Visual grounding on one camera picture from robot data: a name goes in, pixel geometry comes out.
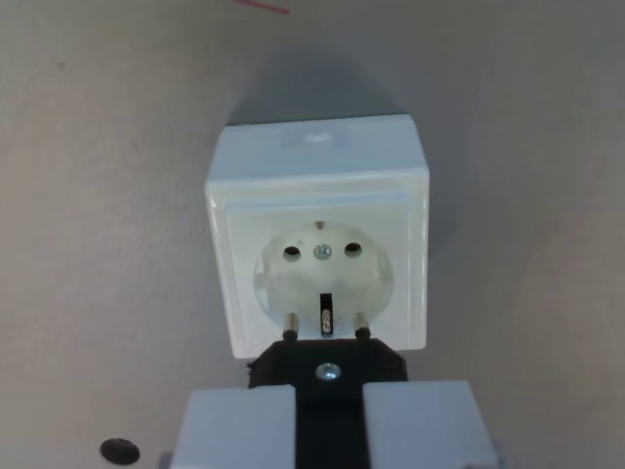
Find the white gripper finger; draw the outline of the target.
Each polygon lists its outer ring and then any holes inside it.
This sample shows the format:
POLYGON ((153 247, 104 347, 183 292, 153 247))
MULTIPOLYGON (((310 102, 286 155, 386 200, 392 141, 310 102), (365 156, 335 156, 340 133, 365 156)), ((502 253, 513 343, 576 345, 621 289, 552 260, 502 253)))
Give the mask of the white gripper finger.
POLYGON ((372 468, 497 468, 467 381, 369 383, 363 387, 372 468))
POLYGON ((295 388, 279 385, 192 392, 170 466, 295 467, 295 388))

